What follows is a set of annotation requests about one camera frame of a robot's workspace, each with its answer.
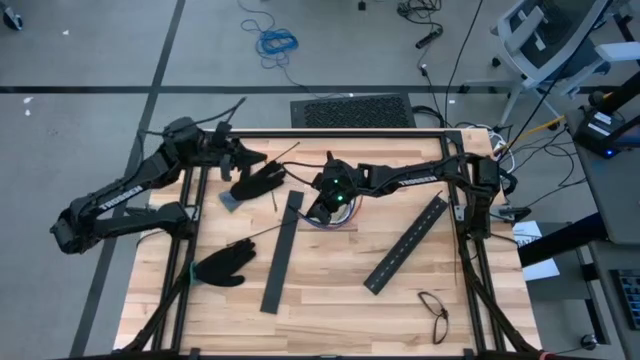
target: black metal frame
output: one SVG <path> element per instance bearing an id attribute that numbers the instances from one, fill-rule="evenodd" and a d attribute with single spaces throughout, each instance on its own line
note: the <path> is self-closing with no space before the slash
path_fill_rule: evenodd
<path id="1" fill-rule="evenodd" d="M 449 141 L 455 145 L 455 149 L 457 153 L 464 152 L 464 145 L 462 142 L 462 136 L 459 130 L 447 130 L 447 131 L 388 131 L 388 130 L 319 130 L 319 131 L 307 131 L 307 130 L 278 130 L 278 131 L 242 131 L 236 130 L 233 131 L 232 136 L 236 136 L 239 138 L 251 139 L 251 138 L 421 138 L 421 139 L 437 139 L 440 141 L 440 147 L 442 151 L 442 156 L 447 157 L 450 155 L 449 152 Z M 180 194 L 180 202 L 186 204 L 189 191 L 190 191 L 190 183 L 192 177 L 192 169 L 187 170 L 184 177 L 184 183 L 182 186 L 181 194 Z M 461 169 L 463 174 L 468 177 L 468 170 Z M 202 208 L 202 204 L 204 201 L 204 192 L 206 189 L 206 181 L 207 181 L 207 173 L 208 169 L 201 169 L 200 181 L 198 183 L 198 192 L 196 195 L 196 206 L 197 211 L 200 211 Z M 449 193 L 451 195 L 451 206 L 452 209 L 454 206 L 460 205 L 457 188 L 453 184 L 448 184 Z M 191 239 L 188 239 L 188 249 L 185 259 L 185 264 L 188 264 L 193 261 L 193 256 L 195 253 L 195 248 L 197 244 L 197 234 L 199 232 L 199 221 L 200 216 L 197 218 L 196 223 L 196 232 L 195 236 Z M 457 227 L 454 225 L 454 231 L 456 233 L 457 246 L 462 248 L 462 251 L 466 254 L 466 257 L 469 257 L 468 248 L 466 245 L 466 240 L 463 234 L 458 232 Z M 479 259 L 479 269 L 480 276 L 482 278 L 483 283 L 485 284 L 485 288 L 489 292 L 492 298 L 494 298 L 493 285 L 491 281 L 491 273 L 489 270 L 489 265 L 487 262 L 486 251 L 484 248 L 484 244 L 482 241 L 479 241 L 479 245 L 477 246 L 478 259 Z M 168 260 L 167 260 L 167 272 L 165 273 L 165 280 L 162 287 L 162 294 L 166 294 L 171 287 L 173 282 L 173 277 L 175 275 L 175 268 L 178 261 L 178 249 L 180 245 L 180 240 L 172 239 L 171 248 L 169 250 Z M 475 295 L 475 292 L 469 285 L 467 281 L 465 281 L 465 287 L 467 292 L 467 300 L 469 303 L 469 312 L 471 315 L 471 325 L 474 334 L 474 340 L 476 343 L 476 349 L 478 352 L 487 350 L 486 339 L 484 337 L 484 332 L 482 331 L 482 319 L 480 316 L 480 309 L 478 306 L 478 299 Z M 180 294 L 180 299 L 178 303 L 178 310 L 176 314 L 176 321 L 172 334 L 172 341 L 170 349 L 176 352 L 180 351 L 180 345 L 182 341 L 182 330 L 184 328 L 184 319 L 187 311 L 187 298 L 188 298 L 188 289 L 186 289 L 183 293 Z M 164 335 L 164 323 L 165 319 L 162 320 L 161 325 L 158 328 L 158 331 L 155 333 L 152 340 L 152 350 L 160 350 L 162 348 L 162 337 Z M 496 350 L 505 351 L 504 348 L 504 339 L 502 337 L 502 333 L 498 327 L 497 322 L 492 319 L 491 322 L 492 333 L 494 337 L 494 341 L 496 344 Z M 454 359 L 466 359 L 469 355 L 466 356 L 401 356 L 402 359 L 409 358 L 420 358 L 420 359 L 442 359 L 442 360 L 454 360 Z M 317 359 L 317 356 L 279 356 L 278 358 L 286 358 L 287 360 L 302 360 L 302 359 Z M 216 359 L 220 360 L 223 358 L 234 358 L 234 359 L 273 359 L 273 357 L 269 356 L 218 356 L 218 355 L 199 355 L 197 359 Z M 366 356 L 366 357 L 357 357 L 358 360 L 371 359 L 371 360 L 382 360 L 382 359 L 391 359 L 398 358 L 398 356 Z"/>

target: white paper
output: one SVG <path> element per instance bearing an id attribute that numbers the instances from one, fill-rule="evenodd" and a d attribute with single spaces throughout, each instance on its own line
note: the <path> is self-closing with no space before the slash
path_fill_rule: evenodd
<path id="1" fill-rule="evenodd" d="M 535 221 L 525 221 L 517 223 L 513 227 L 514 239 L 518 243 L 518 247 L 527 245 L 542 237 L 538 224 Z M 556 262 L 553 259 L 547 259 L 537 264 L 529 265 L 522 269 L 524 280 L 531 281 L 544 279 L 552 276 L 560 275 Z"/>

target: black glove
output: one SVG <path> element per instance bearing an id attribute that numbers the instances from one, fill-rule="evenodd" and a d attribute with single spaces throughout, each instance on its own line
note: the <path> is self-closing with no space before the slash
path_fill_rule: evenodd
<path id="1" fill-rule="evenodd" d="M 194 268 L 195 278 L 215 286 L 233 287 L 244 282 L 244 276 L 232 276 L 256 256 L 256 244 L 250 239 L 236 242 L 232 246 L 217 251 Z"/>
<path id="2" fill-rule="evenodd" d="M 282 165 L 271 161 L 257 173 L 240 179 L 229 193 L 237 201 L 255 199 L 284 184 L 285 174 Z"/>

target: wooden table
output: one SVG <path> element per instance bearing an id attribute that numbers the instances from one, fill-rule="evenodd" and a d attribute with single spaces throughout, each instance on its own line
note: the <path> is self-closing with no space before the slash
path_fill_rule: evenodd
<path id="1" fill-rule="evenodd" d="M 462 130 L 462 137 L 465 151 L 490 154 L 486 130 Z M 297 141 L 301 144 L 281 160 L 324 164 L 327 150 L 353 166 L 371 163 L 396 167 L 442 158 L 441 146 L 434 139 L 243 139 L 245 146 L 267 153 L 270 159 Z M 290 170 L 310 181 L 321 169 L 291 166 Z M 181 182 L 154 191 L 151 204 L 177 201 Z M 221 181 L 218 169 L 209 172 L 196 261 L 228 243 L 279 224 L 290 190 L 305 193 L 303 211 L 317 195 L 317 191 L 287 177 L 285 185 L 275 191 L 277 212 L 271 196 L 265 195 L 245 202 L 230 214 L 218 194 L 231 185 Z M 203 284 L 191 288 L 181 352 L 198 347 L 202 354 L 461 355 L 463 348 L 475 348 L 450 212 L 436 222 L 378 296 L 362 285 L 441 191 L 440 196 L 446 199 L 445 183 L 403 188 L 378 199 L 364 198 L 355 218 L 337 231 L 320 231 L 300 221 L 277 315 L 259 309 L 278 230 L 253 238 L 257 257 L 239 272 L 247 278 L 243 285 L 226 289 Z M 502 202 L 502 196 L 495 201 Z M 492 232 L 513 236 L 509 225 L 499 222 L 492 223 Z M 114 348 L 131 341 L 157 306 L 169 243 L 168 235 L 158 234 L 140 244 Z M 490 238 L 485 244 L 498 304 L 525 338 L 539 347 L 516 246 L 498 238 Z M 475 254 L 471 243 L 470 253 Z M 437 295 L 449 311 L 451 329 L 440 345 L 432 343 L 435 317 L 420 303 L 417 292 L 421 290 Z M 492 348 L 490 323 L 480 304 L 483 330 Z M 169 343 L 174 316 L 175 306 L 167 317 L 165 344 Z"/>

